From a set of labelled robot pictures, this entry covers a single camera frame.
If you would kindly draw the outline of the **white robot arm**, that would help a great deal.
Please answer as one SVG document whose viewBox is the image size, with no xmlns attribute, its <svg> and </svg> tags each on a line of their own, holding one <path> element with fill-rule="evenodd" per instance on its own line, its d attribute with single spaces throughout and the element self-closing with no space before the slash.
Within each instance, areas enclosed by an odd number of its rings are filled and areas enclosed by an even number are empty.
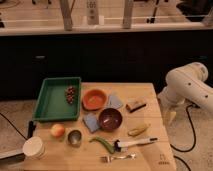
<svg viewBox="0 0 213 171">
<path fill-rule="evenodd" d="M 157 95 L 163 123 L 169 125 L 176 116 L 174 108 L 190 100 L 203 110 L 213 114 L 213 88 L 205 84 L 207 67 L 193 62 L 170 70 L 166 75 L 166 86 Z"/>
</svg>

